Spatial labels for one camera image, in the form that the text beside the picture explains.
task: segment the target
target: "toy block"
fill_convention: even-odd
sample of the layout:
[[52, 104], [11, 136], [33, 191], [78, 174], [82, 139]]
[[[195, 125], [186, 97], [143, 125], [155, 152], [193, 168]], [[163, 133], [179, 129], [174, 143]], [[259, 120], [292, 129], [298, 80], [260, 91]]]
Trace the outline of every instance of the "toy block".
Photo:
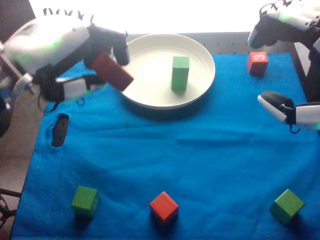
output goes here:
[[99, 204], [99, 194], [96, 189], [78, 186], [71, 207], [76, 214], [93, 217]]
[[267, 54], [265, 52], [250, 52], [247, 65], [250, 74], [262, 77], [268, 65]]
[[174, 56], [172, 63], [171, 90], [185, 91], [187, 89], [190, 58]]
[[166, 225], [178, 215], [179, 206], [166, 193], [157, 196], [150, 204], [151, 213], [163, 224]]
[[305, 205], [292, 191], [285, 190], [270, 207], [271, 213], [283, 224], [288, 224]]

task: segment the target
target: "green block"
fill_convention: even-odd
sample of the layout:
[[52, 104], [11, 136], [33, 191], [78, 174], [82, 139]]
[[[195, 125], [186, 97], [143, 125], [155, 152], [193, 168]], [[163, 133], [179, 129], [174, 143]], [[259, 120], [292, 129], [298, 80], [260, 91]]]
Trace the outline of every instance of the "green block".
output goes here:
[[274, 201], [270, 211], [283, 224], [287, 224], [304, 205], [300, 198], [287, 189]]
[[190, 58], [174, 56], [172, 63], [171, 90], [185, 91], [187, 89]]
[[99, 194], [96, 189], [78, 186], [71, 207], [76, 214], [93, 217], [99, 204]]

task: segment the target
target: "round plate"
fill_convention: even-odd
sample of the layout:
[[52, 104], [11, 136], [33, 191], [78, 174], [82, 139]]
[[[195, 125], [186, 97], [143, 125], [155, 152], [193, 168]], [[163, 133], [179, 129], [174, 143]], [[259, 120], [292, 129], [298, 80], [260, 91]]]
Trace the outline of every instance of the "round plate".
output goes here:
[[[122, 92], [130, 101], [150, 109], [176, 109], [200, 98], [212, 85], [216, 67], [210, 53], [198, 42], [178, 34], [150, 34], [128, 43], [134, 77]], [[173, 56], [190, 57], [185, 92], [171, 90]]]

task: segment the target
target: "red block with number 3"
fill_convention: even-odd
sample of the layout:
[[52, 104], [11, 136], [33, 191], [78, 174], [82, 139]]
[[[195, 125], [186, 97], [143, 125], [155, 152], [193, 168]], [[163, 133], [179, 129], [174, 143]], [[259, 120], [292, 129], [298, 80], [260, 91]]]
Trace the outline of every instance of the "red block with number 3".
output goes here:
[[255, 76], [263, 76], [268, 65], [268, 57], [265, 52], [250, 52], [248, 60], [249, 73]]

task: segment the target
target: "blue tablecloth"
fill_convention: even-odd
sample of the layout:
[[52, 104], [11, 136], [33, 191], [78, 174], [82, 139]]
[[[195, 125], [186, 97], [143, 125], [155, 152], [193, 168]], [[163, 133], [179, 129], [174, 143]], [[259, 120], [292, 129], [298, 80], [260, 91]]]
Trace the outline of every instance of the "blue tablecloth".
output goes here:
[[[306, 101], [289, 54], [269, 54], [263, 78], [248, 55], [214, 55], [216, 75], [191, 107], [136, 108], [111, 86], [61, 104], [43, 117], [12, 238], [20, 239], [320, 239], [320, 137], [291, 134], [257, 101], [265, 90]], [[64, 76], [81, 75], [77, 64]], [[59, 114], [69, 116], [64, 145], [51, 146]], [[78, 185], [100, 204], [85, 223], [71, 201]], [[287, 188], [304, 202], [289, 226], [269, 211]], [[179, 216], [166, 230], [149, 203], [166, 191]]]

